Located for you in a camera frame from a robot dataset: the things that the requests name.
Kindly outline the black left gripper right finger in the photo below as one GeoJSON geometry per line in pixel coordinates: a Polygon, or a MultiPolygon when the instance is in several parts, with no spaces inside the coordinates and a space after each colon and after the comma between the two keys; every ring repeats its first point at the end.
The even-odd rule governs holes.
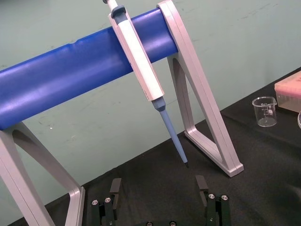
{"type": "Polygon", "coordinates": [[[209,191],[204,176],[196,175],[197,193],[204,207],[205,226],[230,225],[230,198],[226,194],[216,195],[209,191]]]}

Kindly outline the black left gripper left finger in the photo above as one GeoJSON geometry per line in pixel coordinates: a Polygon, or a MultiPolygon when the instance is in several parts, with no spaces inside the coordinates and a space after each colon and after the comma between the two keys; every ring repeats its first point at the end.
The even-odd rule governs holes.
{"type": "Polygon", "coordinates": [[[118,220],[118,209],[121,198],[121,178],[112,181],[109,194],[103,199],[91,201],[91,225],[92,226],[115,226],[118,220]]]}

